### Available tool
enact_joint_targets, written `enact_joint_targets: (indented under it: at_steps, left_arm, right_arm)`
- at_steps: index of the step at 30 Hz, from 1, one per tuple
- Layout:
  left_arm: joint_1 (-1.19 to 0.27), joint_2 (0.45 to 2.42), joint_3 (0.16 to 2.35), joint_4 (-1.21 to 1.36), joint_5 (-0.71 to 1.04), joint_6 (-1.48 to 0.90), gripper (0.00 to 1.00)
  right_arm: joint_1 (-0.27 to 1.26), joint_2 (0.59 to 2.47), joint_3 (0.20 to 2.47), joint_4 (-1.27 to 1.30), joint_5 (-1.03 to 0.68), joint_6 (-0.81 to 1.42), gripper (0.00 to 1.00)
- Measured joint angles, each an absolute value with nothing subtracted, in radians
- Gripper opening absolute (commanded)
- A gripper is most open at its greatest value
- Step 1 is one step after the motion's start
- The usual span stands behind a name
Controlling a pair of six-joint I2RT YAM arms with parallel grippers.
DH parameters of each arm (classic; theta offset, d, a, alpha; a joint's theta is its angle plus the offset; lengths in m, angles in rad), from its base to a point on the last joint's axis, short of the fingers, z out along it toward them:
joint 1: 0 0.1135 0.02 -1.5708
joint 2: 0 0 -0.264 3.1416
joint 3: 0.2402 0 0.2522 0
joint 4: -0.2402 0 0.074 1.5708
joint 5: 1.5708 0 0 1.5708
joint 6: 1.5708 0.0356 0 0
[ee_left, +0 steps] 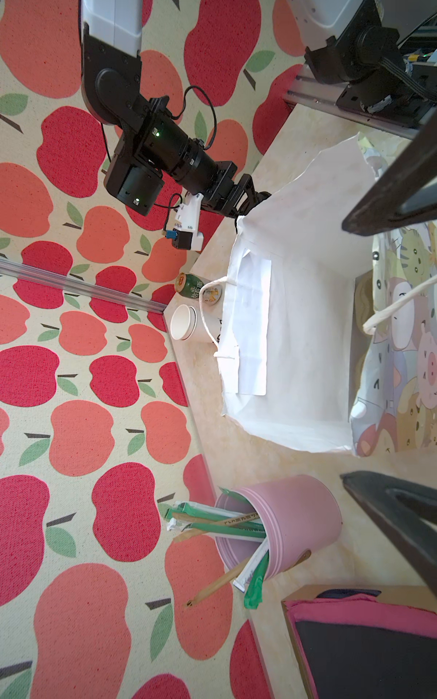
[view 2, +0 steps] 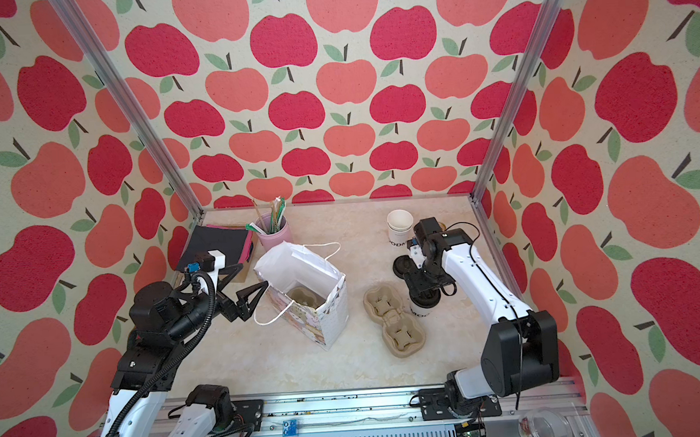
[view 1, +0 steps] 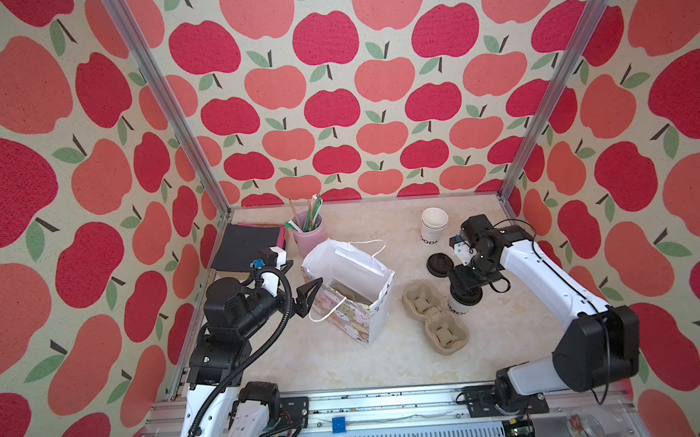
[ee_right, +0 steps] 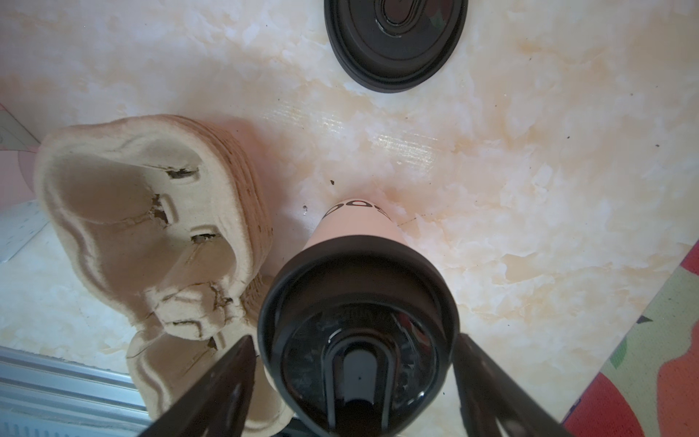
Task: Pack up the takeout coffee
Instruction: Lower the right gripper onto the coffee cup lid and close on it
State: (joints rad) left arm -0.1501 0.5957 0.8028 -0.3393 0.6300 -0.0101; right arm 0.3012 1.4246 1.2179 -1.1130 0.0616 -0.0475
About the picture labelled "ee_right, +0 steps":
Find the white paper gift bag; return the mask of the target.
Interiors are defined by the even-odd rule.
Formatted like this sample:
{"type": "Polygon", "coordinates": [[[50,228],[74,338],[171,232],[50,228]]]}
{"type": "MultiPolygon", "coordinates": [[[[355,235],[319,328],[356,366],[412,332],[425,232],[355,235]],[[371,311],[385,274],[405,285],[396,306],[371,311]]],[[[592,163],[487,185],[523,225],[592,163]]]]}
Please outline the white paper gift bag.
{"type": "Polygon", "coordinates": [[[39,141],[1,108],[1,262],[18,254],[47,225],[36,200],[39,141]]]}

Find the white paper coffee cup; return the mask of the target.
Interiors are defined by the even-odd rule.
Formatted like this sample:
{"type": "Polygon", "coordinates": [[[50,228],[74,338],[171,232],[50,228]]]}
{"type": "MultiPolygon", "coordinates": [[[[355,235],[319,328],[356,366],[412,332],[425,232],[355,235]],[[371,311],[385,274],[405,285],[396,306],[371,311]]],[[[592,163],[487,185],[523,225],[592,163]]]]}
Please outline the white paper coffee cup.
{"type": "Polygon", "coordinates": [[[407,244],[399,226],[379,205],[362,198],[350,198],[325,213],[303,249],[349,236],[372,236],[407,244]]]}

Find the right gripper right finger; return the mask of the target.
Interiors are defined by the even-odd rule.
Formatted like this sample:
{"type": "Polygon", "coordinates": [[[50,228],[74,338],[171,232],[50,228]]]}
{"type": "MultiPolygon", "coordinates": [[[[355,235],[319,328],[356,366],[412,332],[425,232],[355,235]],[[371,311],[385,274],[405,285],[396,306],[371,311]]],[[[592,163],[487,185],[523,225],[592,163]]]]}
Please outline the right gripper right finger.
{"type": "Polygon", "coordinates": [[[465,333],[455,342],[453,371],[467,435],[570,434],[465,333]]]}

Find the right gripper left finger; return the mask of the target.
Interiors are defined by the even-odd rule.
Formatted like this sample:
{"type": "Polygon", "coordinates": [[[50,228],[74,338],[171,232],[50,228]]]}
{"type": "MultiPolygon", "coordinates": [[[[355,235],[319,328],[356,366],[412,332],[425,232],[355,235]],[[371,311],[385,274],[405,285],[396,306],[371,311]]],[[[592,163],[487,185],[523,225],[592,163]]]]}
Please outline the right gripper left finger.
{"type": "Polygon", "coordinates": [[[141,436],[242,435],[256,362],[252,337],[246,335],[141,436]]]}

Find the cardboard cup carrier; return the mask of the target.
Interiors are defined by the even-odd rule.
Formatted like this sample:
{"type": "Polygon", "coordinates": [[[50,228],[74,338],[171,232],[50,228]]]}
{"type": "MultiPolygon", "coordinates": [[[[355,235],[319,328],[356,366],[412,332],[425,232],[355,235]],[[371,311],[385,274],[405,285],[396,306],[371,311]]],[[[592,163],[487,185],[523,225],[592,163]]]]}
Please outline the cardboard cup carrier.
{"type": "Polygon", "coordinates": [[[35,189],[76,276],[135,327],[127,369],[152,419],[256,335],[273,228],[229,130],[176,115],[64,127],[35,189]]]}

